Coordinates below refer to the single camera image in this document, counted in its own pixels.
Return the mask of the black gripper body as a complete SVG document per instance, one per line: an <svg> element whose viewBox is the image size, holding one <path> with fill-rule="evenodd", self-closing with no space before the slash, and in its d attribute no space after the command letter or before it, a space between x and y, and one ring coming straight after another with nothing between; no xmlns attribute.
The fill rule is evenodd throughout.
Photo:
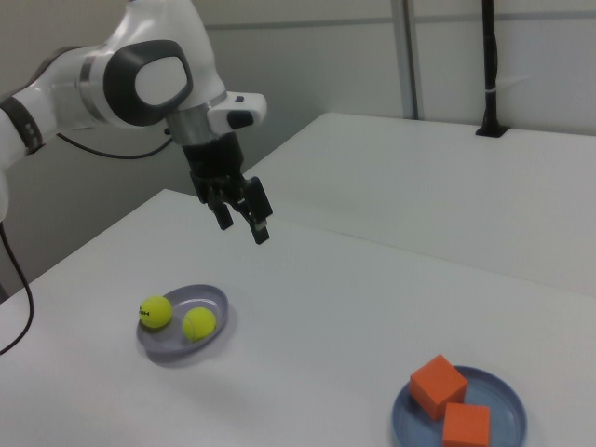
<svg viewBox="0 0 596 447"><path fill-rule="evenodd" d="M201 203L209 201L210 192L240 199L241 185L245 182L241 173L244 156L234 132L208 143L186 145L183 153Z"/></svg>

